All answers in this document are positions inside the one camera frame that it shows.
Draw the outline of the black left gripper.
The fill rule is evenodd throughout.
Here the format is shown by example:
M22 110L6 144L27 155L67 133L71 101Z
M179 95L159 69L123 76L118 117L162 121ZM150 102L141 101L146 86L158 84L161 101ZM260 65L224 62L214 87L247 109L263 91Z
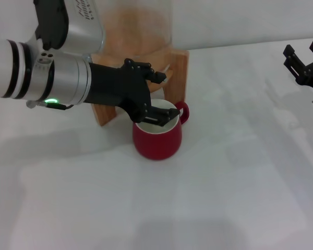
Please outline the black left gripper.
M155 71L150 63L139 63L126 58L119 68L94 63L89 66L91 85L85 103L119 107L133 122L144 120L145 123L159 127L179 116L177 108L150 107L147 80L161 84L167 78L165 73Z

